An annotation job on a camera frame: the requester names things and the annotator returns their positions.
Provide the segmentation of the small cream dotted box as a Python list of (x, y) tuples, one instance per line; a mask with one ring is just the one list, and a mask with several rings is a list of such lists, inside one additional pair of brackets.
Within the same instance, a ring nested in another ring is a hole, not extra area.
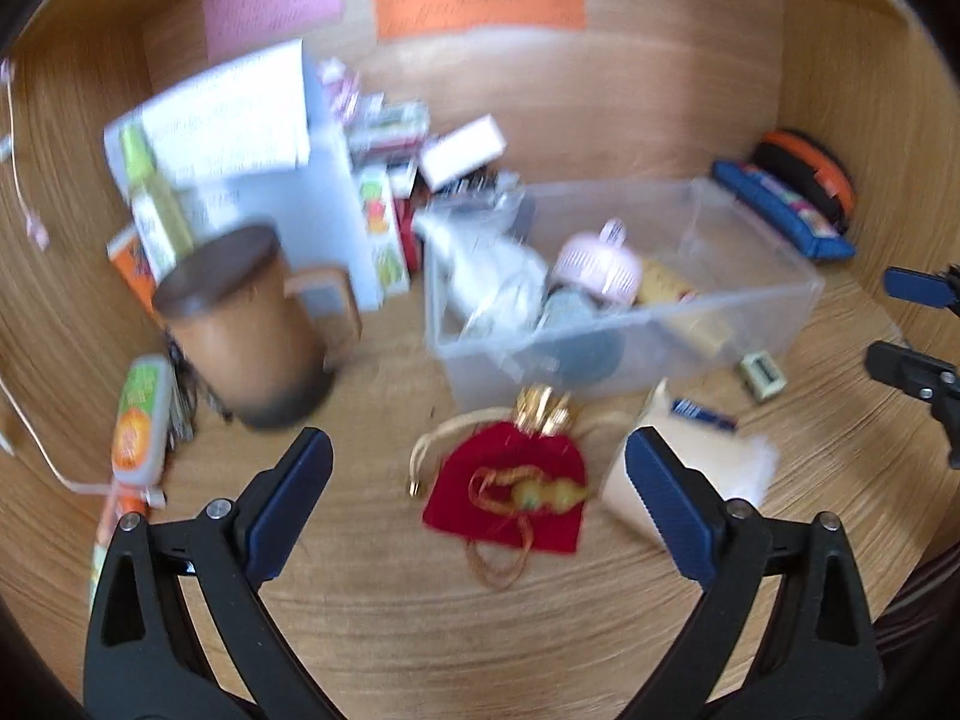
[(757, 403), (777, 397), (788, 385), (788, 379), (766, 351), (743, 356), (737, 371)]

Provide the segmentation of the yellow lotion bottle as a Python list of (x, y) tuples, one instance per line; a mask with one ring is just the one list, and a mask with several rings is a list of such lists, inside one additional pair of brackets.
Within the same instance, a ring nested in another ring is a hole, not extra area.
[[(652, 257), (641, 259), (641, 281), (635, 302), (643, 307), (679, 307), (700, 297), (698, 289), (677, 271)], [(662, 319), (665, 328), (702, 358), (719, 356), (731, 338), (727, 323), (711, 310), (674, 309)]]

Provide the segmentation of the red velvet gift pouch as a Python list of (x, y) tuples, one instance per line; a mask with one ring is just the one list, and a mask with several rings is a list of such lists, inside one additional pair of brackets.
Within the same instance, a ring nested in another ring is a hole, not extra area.
[(448, 419), (409, 456), (409, 496), (425, 501), (421, 522), (464, 543), (478, 582), (509, 589), (535, 553), (573, 556), (587, 468), (568, 394), (523, 388), (511, 406)]

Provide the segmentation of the pink round case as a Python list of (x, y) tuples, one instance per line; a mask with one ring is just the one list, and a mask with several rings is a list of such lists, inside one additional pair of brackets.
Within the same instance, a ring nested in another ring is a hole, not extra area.
[(581, 289), (601, 304), (630, 307), (641, 281), (641, 257), (626, 245), (625, 223), (610, 218), (599, 232), (578, 232), (550, 270), (551, 286)]

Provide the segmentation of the white drawstring cloth bag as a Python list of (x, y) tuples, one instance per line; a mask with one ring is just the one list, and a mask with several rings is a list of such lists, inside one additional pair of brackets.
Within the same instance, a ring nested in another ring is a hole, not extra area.
[(462, 335), (528, 332), (544, 305), (548, 266), (534, 249), (491, 227), (418, 211), (413, 229), (439, 260)]

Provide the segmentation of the black orange zip case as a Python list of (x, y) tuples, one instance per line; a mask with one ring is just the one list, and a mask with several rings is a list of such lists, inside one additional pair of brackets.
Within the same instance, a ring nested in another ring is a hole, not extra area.
[(857, 205), (853, 177), (823, 143), (797, 128), (775, 128), (760, 138), (750, 163), (809, 200), (839, 234), (848, 232)]

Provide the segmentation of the blue patchwork pouch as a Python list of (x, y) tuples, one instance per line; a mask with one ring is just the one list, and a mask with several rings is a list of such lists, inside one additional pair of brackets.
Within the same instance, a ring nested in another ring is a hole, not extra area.
[(836, 231), (822, 211), (770, 172), (753, 164), (717, 160), (711, 166), (711, 176), (807, 260), (846, 262), (856, 255), (854, 245)]

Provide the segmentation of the small blue card packet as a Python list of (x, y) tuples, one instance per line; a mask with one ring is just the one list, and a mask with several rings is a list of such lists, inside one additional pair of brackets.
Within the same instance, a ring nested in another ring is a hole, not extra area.
[(670, 411), (683, 419), (703, 422), (703, 424), (708, 424), (708, 426), (720, 431), (726, 431), (726, 433), (737, 431), (736, 418), (725, 415), (721, 411), (711, 410), (708, 406), (701, 405), (701, 403), (690, 400), (690, 398), (675, 398), (670, 405)]

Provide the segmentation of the orange green glue tube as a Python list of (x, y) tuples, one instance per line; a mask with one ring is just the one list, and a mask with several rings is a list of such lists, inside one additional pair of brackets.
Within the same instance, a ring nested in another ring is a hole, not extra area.
[(144, 355), (132, 362), (110, 446), (110, 466), (119, 483), (140, 489), (160, 484), (174, 390), (174, 369), (166, 356)]

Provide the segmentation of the brown lidded mug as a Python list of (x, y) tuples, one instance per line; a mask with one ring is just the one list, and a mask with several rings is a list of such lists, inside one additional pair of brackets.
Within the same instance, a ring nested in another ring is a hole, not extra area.
[(331, 394), (335, 353), (301, 294), (333, 289), (350, 340), (363, 322), (348, 271), (293, 271), (270, 224), (238, 227), (204, 242), (174, 266), (151, 304), (208, 390), (251, 429), (307, 418)]

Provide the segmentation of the clear plastic storage bin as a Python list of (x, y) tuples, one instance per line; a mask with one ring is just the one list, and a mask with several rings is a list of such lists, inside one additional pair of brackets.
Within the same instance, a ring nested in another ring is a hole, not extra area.
[(521, 185), (434, 202), (427, 345), (460, 410), (546, 383), (586, 397), (781, 353), (815, 270), (717, 182)]

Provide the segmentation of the white paper bag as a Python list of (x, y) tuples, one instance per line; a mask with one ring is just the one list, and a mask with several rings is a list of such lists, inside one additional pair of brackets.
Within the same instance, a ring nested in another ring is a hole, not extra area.
[(268, 221), (291, 266), (343, 266), (359, 309), (381, 307), (345, 133), (299, 39), (192, 76), (106, 125), (104, 153), (121, 192), (121, 132), (133, 124), (199, 241)]

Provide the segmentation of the small white pink box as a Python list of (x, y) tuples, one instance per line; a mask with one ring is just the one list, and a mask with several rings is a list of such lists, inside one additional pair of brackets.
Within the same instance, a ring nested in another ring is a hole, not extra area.
[(483, 115), (423, 146), (418, 172), (430, 190), (438, 190), (498, 160), (506, 146), (508, 142), (493, 115)]

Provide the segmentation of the stack of books and packets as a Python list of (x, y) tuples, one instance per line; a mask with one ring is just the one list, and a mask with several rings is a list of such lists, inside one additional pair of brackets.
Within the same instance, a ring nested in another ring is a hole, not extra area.
[(364, 94), (358, 73), (338, 59), (322, 60), (317, 75), (345, 135), (381, 296), (407, 293), (410, 273), (420, 268), (410, 218), (430, 110), (421, 101)]

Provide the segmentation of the orange paper note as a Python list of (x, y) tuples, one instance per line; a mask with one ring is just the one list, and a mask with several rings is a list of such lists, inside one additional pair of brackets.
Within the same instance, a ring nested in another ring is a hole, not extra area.
[(584, 29), (586, 0), (373, 0), (379, 41), (487, 26)]

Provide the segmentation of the pink sticky note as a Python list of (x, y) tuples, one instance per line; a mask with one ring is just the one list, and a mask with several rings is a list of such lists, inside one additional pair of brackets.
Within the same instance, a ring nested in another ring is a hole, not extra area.
[(343, 0), (202, 0), (206, 55), (226, 59), (287, 32), (342, 18)]

